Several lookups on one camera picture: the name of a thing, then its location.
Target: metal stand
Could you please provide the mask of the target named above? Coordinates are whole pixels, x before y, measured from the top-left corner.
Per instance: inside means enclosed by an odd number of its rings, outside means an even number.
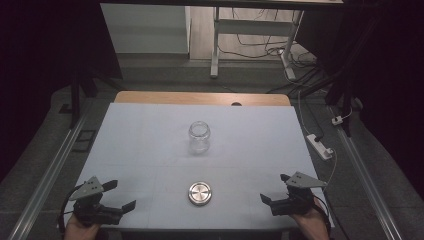
[[[288,37],[286,47],[280,57],[289,80],[295,80],[293,69],[288,59],[290,49],[299,28],[303,11],[295,10],[293,22],[272,22],[272,21],[252,21],[220,19],[219,7],[214,8],[214,41],[211,61],[211,78],[218,77],[218,37],[219,34],[243,34],[243,35],[263,35],[263,36],[284,36]]]

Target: metal frame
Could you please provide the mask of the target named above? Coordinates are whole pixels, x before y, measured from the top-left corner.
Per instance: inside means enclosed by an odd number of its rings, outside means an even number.
[[[56,179],[62,169],[63,164],[66,161],[66,158],[69,155],[69,152],[72,149],[72,145],[75,142],[75,139],[78,136],[84,122],[87,118],[88,112],[92,106],[92,100],[87,99],[86,104],[83,106],[83,112],[81,118],[76,122],[75,127],[69,130],[66,135],[65,140],[60,146],[56,156],[50,163],[46,172],[43,175],[43,178],[38,183],[37,188],[34,190],[31,198],[29,199],[25,209],[23,210],[21,216],[16,222],[15,227],[12,230],[9,238],[10,240],[21,240],[28,237],[29,232],[31,231],[32,226],[37,219],[38,214],[40,213],[41,208],[46,201],[50,190],[53,187],[53,184],[56,182]]]
[[[283,62],[284,71],[289,80],[295,80],[296,76],[291,68],[288,59],[294,38],[299,28],[300,19],[303,11],[295,10],[293,22],[271,22],[271,21],[252,21],[252,20],[234,20],[220,19],[219,7],[214,8],[214,38],[211,59],[211,78],[218,77],[219,34],[243,34],[243,35],[266,35],[266,36],[285,36],[288,37],[287,44],[280,53]]]
[[[387,239],[390,240],[401,240],[403,239],[402,234],[399,231],[399,227],[393,219],[383,197],[380,195],[377,187],[375,186],[367,167],[365,166],[361,155],[356,149],[355,143],[352,138],[348,137],[342,128],[338,128],[337,132],[342,140],[342,144],[352,162],[354,169],[358,175],[359,181],[361,181],[364,187],[365,193],[370,200],[371,205],[376,211],[376,215],[380,224],[385,232]]]

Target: white table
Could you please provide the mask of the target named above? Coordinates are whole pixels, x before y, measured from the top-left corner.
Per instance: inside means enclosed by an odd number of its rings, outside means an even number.
[[[209,124],[211,147],[194,156],[188,128],[197,120]],[[115,226],[121,229],[279,230],[296,224],[272,216],[259,193],[287,198],[280,174],[296,171],[316,177],[293,107],[113,103],[77,184],[94,175],[118,180],[101,203],[137,200]],[[202,207],[188,199],[198,181],[212,188]]]

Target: power strip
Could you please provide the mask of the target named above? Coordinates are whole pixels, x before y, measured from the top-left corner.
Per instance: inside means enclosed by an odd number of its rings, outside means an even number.
[[[322,160],[332,158],[333,156],[331,154],[333,153],[333,150],[331,150],[331,148],[325,148],[321,141],[315,142],[316,137],[317,136],[315,136],[315,134],[310,134],[306,136],[306,139],[308,139],[309,143],[315,148]]]

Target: dark background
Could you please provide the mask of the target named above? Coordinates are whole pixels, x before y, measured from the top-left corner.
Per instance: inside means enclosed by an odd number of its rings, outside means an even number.
[[[96,1],[0,3],[0,179],[43,122],[52,93],[88,68],[121,77]]]
[[[388,2],[349,77],[353,96],[364,106],[361,120],[424,199],[424,3]],[[375,13],[306,12],[296,40],[317,56],[328,74],[335,73]]]

